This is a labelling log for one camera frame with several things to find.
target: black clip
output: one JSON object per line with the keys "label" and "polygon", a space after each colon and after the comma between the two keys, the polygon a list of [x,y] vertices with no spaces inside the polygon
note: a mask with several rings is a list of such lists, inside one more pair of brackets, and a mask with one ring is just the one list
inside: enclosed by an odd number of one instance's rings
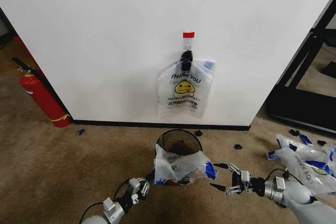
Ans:
{"label": "black clip", "polygon": [[191,62],[193,61],[193,53],[190,50],[187,50],[182,54],[180,61],[182,61],[182,71],[190,71]]}

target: black wire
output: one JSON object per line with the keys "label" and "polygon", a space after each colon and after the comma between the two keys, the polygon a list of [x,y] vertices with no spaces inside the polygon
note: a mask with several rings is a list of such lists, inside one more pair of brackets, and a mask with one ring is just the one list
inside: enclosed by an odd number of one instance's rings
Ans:
{"label": "black wire", "polygon": [[113,201],[116,200],[117,193],[119,192],[120,188],[121,188],[123,185],[127,184],[128,181],[129,181],[129,179],[127,178],[123,183],[120,184],[120,186],[118,187],[118,189],[115,191],[115,194],[114,194],[114,197],[113,197]]}
{"label": "black wire", "polygon": [[85,211],[84,211],[82,217],[81,217],[80,220],[79,220],[79,224],[81,224],[81,223],[83,222],[83,218],[84,218],[84,215],[86,214],[86,212],[87,212],[91,207],[94,207],[94,206],[96,206],[96,205],[103,205],[103,202],[97,202],[97,203],[94,203],[94,204],[92,204],[91,206],[89,206],[87,209],[85,209]]}
{"label": "black wire", "polygon": [[294,179],[296,179],[301,185],[304,186],[304,184],[303,184],[297,177],[295,177],[292,173],[290,173],[290,172],[287,171],[287,170],[281,169],[281,168],[275,168],[274,170],[272,170],[272,172],[270,172],[269,175],[264,179],[264,182],[266,182],[266,181],[269,179],[269,177],[272,175],[272,173],[275,172],[276,170],[281,170],[281,171],[283,171],[283,172],[289,174],[289,175],[292,176]]}

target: plastic bag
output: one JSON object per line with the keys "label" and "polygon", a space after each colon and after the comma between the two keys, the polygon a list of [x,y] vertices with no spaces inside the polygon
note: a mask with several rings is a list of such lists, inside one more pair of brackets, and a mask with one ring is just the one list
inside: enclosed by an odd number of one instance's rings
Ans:
{"label": "plastic bag", "polygon": [[277,135],[277,141],[281,149],[267,153],[268,160],[280,159],[314,196],[324,198],[326,194],[334,194],[336,149],[333,146],[324,146],[319,150],[280,134]]}
{"label": "plastic bag", "polygon": [[336,178],[319,173],[317,169],[313,169],[312,166],[306,164],[300,155],[288,147],[276,150],[270,156],[268,153],[268,158],[269,160],[281,159],[288,171],[307,186],[315,196],[336,191]]}
{"label": "plastic bag", "polygon": [[200,177],[206,177],[210,180],[216,179],[217,171],[202,151],[179,156],[165,151],[158,144],[155,145],[155,150],[155,184],[164,184],[167,180],[188,184]]}
{"label": "plastic bag", "polygon": [[187,113],[202,118],[214,79],[214,62],[194,60],[189,71],[182,71],[182,61],[160,73],[159,116]]}
{"label": "plastic bag", "polygon": [[312,146],[294,141],[280,134],[277,134],[277,141],[280,148],[291,148],[292,150],[295,150],[295,152],[304,160],[311,159],[321,161],[322,159],[324,159],[325,153]]}

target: yellow smiley face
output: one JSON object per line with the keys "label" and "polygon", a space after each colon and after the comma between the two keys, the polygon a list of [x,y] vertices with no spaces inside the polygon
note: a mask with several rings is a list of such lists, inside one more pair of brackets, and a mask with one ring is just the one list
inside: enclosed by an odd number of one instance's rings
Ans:
{"label": "yellow smiley face", "polygon": [[178,94],[194,93],[195,88],[190,82],[181,81],[179,84],[176,85],[175,92]]}

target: red fire extinguisher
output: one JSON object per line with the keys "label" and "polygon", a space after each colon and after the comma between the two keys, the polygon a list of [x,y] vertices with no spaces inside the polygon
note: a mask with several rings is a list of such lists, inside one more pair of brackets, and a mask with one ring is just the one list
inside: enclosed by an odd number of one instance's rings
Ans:
{"label": "red fire extinguisher", "polygon": [[44,76],[43,73],[38,70],[33,70],[34,74],[32,74],[32,69],[26,66],[22,61],[17,58],[13,58],[13,60],[22,68],[25,66],[25,70],[28,69],[27,73],[20,78],[20,84],[25,88],[26,92],[34,99],[56,127],[68,126],[70,124],[69,115],[64,112],[55,98],[41,82]]}

